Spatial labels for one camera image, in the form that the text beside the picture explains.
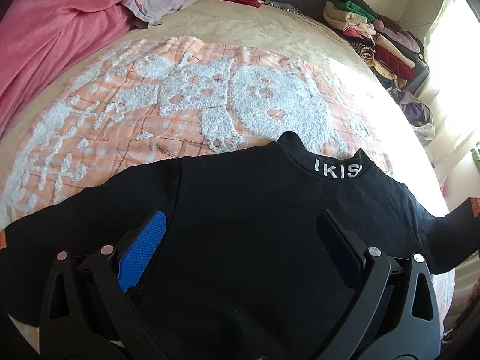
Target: dark blue gripper pad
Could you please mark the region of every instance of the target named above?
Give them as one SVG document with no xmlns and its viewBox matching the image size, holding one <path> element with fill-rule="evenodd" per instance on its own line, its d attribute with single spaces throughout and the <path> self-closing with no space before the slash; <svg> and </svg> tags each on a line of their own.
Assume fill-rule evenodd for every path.
<svg viewBox="0 0 480 360">
<path fill-rule="evenodd" d="M 167 229 L 167 218 L 157 211 L 120 259 L 118 283 L 125 293 L 136 286 Z"/>
</svg>

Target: stack of folded clothes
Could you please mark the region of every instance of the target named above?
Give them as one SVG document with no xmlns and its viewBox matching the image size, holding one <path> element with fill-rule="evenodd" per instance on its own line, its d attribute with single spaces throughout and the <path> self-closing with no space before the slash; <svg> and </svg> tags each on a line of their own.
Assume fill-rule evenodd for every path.
<svg viewBox="0 0 480 360">
<path fill-rule="evenodd" d="M 423 59 L 422 42 L 400 24 L 377 14 L 365 1 L 327 2 L 323 17 L 386 89 L 402 88 L 417 75 L 414 69 Z"/>
</svg>

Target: beige bed sheet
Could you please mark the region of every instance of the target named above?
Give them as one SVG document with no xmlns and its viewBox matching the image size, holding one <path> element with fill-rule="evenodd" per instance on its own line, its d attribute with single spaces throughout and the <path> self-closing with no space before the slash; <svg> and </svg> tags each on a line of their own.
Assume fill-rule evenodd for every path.
<svg viewBox="0 0 480 360">
<path fill-rule="evenodd" d="M 372 99 L 381 102 L 383 109 L 387 107 L 388 112 L 375 112 L 375 107 L 369 104 L 368 117 L 382 131 L 388 144 L 388 156 L 393 168 L 397 169 L 392 176 L 405 182 L 417 200 L 433 215 L 443 216 L 448 213 L 427 156 L 415 141 L 415 136 L 407 130 L 408 124 L 400 109 L 364 62 L 333 31 L 307 17 L 265 5 L 252 8 L 224 1 L 199 0 L 190 7 L 165 17 L 162 25 L 130 31 L 114 44 L 141 39 L 165 41 L 181 35 L 198 37 L 209 43 L 258 47 L 312 62 L 325 71 L 334 71 L 342 83 L 359 93 L 359 102 Z M 69 79 L 79 75 L 114 44 L 73 66 L 15 118 L 0 140 L 2 178 L 10 173 L 14 154 L 37 116 L 58 99 Z M 368 93 L 369 96 L 362 98 L 362 93 Z M 434 285 L 443 320 L 453 295 L 454 273 L 435 277 Z"/>
</svg>

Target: white curtain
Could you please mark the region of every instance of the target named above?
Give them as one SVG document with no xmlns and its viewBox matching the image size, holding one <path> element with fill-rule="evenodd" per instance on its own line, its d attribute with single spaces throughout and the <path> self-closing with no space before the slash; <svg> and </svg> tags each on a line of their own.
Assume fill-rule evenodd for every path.
<svg viewBox="0 0 480 360">
<path fill-rule="evenodd" d="M 416 93 L 435 119 L 435 139 L 426 147 L 443 183 L 480 140 L 480 22 L 466 0 L 445 0 L 425 37 L 430 75 Z"/>
</svg>

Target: pink blanket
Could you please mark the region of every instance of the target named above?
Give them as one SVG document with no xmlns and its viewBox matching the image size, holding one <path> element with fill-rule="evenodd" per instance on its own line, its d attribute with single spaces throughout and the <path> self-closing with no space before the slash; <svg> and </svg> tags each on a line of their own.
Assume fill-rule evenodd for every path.
<svg viewBox="0 0 480 360">
<path fill-rule="evenodd" d="M 132 20 L 122 0 L 14 0 L 0 22 L 0 136 L 47 85 Z"/>
</svg>

